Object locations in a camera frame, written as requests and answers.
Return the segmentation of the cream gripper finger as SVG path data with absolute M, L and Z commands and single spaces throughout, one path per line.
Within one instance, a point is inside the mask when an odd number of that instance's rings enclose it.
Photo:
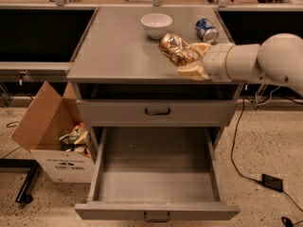
M 193 80 L 209 79 L 208 74 L 205 72 L 205 69 L 203 68 L 202 64 L 199 61 L 195 61 L 185 66 L 178 66 L 177 71 L 182 77 L 186 79 L 193 79 Z
M 197 61 L 202 58 L 206 52 L 212 47 L 209 43 L 194 43 L 190 44 L 189 56 L 192 61 Z

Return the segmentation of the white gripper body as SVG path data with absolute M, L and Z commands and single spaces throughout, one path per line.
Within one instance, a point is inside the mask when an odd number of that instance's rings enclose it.
M 202 64 L 205 72 L 212 81 L 215 82 L 230 82 L 231 78 L 228 76 L 226 63 L 229 51 L 235 45 L 216 44 L 212 46 L 204 55 Z

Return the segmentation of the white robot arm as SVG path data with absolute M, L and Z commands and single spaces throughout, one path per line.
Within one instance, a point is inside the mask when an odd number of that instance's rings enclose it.
M 294 34 L 274 35 L 262 45 L 191 46 L 200 58 L 177 68 L 187 79 L 286 86 L 303 96 L 303 39 Z

